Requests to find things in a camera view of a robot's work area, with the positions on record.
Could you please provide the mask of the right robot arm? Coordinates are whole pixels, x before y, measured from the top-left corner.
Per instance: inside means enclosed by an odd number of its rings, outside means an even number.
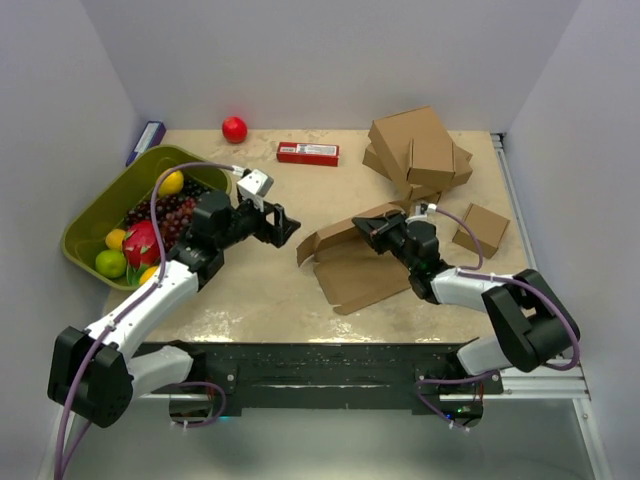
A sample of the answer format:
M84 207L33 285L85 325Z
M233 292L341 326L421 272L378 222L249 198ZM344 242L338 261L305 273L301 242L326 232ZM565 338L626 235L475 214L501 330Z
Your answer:
M538 271L495 275L452 266L441 258L436 226L424 214L387 213L352 223L372 250L393 255L408 270L419 299L488 316L494 334L460 347L445 369L452 390L469 392L481 375L504 368L566 371L579 362L579 328Z

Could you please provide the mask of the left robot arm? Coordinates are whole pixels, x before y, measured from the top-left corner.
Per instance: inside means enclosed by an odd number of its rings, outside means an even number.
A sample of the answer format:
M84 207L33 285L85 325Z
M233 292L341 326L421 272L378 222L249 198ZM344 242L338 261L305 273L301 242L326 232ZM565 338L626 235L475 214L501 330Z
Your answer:
M90 423L113 425L136 398L164 387L196 392L207 380L206 355L182 341L137 355L151 331L198 293L222 268L226 249L249 237L276 248L300 228L283 206L232 206L219 190L202 195L191 225L152 278L110 314L55 340L47 386L50 400Z

